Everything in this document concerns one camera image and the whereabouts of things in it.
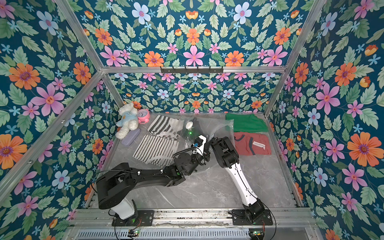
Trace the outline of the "striped shirt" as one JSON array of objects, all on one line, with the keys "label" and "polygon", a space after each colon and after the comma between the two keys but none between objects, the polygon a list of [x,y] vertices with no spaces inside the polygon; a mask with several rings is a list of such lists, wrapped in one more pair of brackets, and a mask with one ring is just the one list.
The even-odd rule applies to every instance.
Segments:
[{"label": "striped shirt", "polygon": [[135,160],[158,167],[167,167],[174,163],[173,154],[179,148],[176,140],[145,135],[133,154]]},{"label": "striped shirt", "polygon": [[158,115],[148,127],[147,132],[155,137],[176,140],[184,127],[184,121]]}]

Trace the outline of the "clear plastic vacuum bag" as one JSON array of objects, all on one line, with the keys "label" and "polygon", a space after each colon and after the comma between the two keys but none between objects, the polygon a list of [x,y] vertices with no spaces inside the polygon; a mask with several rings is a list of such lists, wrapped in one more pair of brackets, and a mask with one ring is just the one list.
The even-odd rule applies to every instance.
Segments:
[{"label": "clear plastic vacuum bag", "polygon": [[175,140],[180,136],[187,141],[191,141],[191,146],[171,156],[173,164],[159,170],[148,170],[137,172],[137,175],[150,184],[160,186],[177,186],[184,182],[186,176],[190,176],[198,166],[204,166],[210,161],[213,150],[216,160],[221,168],[232,174],[235,178],[240,176],[241,167],[239,154],[228,137],[208,139],[203,135],[197,119],[186,123],[182,128],[183,121],[158,116],[150,125],[148,131],[154,137],[164,140]]}]

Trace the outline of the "green tank top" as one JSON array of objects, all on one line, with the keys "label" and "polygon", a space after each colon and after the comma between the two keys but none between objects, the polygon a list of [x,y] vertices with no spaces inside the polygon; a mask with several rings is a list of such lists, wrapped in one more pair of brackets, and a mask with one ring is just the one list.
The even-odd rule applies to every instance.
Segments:
[{"label": "green tank top", "polygon": [[226,120],[234,121],[234,132],[244,132],[244,133],[262,133],[267,132],[268,127],[266,123],[255,116],[254,114],[250,115],[237,115],[237,114],[226,114]]}]

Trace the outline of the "red tank top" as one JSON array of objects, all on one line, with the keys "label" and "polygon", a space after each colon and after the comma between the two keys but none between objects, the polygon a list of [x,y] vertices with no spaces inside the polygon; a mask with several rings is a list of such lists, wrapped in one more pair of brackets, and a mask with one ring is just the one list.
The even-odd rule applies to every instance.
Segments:
[{"label": "red tank top", "polygon": [[237,132],[234,134],[235,148],[241,156],[271,155],[269,138],[263,134]]}]

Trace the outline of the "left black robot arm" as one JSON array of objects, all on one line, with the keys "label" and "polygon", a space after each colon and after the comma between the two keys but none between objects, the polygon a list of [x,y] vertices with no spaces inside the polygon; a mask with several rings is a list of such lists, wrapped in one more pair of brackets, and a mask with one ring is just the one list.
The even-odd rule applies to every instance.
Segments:
[{"label": "left black robot arm", "polygon": [[206,149],[189,148],[173,155],[174,163],[162,169],[140,170],[122,163],[98,177],[96,187],[99,209],[108,210],[120,205],[127,194],[138,188],[174,187],[186,180],[198,166],[210,161]]}]

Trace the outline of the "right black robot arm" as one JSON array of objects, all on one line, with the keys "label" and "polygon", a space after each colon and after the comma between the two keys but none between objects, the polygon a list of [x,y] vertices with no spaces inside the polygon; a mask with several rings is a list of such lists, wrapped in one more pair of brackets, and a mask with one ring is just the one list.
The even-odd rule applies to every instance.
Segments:
[{"label": "right black robot arm", "polygon": [[240,193],[245,210],[244,219],[251,225],[256,224],[265,212],[265,205],[248,183],[240,165],[239,154],[230,138],[206,137],[196,119],[187,121],[185,129],[186,137],[193,142],[193,154],[198,163],[205,165],[210,160],[210,150],[213,151],[219,166],[230,174]]}]

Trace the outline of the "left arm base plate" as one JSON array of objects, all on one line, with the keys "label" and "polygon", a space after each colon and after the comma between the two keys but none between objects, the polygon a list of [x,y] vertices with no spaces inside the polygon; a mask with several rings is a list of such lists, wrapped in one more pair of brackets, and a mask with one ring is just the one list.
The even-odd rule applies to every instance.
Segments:
[{"label": "left arm base plate", "polygon": [[117,214],[112,222],[113,227],[148,227],[154,220],[155,211],[138,210],[133,216],[122,220]]}]

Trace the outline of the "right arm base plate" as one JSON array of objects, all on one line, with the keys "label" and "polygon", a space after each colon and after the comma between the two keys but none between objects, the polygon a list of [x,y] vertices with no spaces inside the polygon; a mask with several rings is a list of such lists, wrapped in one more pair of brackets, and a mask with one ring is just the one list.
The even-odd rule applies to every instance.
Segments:
[{"label": "right arm base plate", "polygon": [[251,215],[246,210],[233,209],[228,211],[234,226],[272,226],[274,224],[271,212],[266,210],[261,215]]}]

